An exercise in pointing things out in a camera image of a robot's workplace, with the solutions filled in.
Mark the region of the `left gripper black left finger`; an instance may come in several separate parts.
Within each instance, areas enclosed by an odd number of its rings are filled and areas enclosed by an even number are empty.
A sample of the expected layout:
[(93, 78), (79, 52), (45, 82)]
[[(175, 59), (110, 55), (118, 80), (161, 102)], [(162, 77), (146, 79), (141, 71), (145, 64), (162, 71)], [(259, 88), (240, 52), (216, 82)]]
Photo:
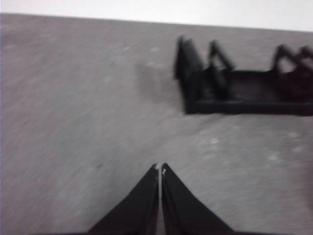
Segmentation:
[(159, 207), (158, 165), (153, 164), (129, 194), (93, 225), (92, 235), (155, 235)]

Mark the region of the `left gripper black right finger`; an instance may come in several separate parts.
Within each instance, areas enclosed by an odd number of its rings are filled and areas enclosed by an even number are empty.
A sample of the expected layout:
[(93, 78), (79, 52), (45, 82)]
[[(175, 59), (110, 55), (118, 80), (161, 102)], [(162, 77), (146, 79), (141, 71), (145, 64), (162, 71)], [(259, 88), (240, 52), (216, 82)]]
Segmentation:
[(167, 235), (233, 235), (236, 233), (192, 194), (167, 163), (162, 165), (161, 186)]

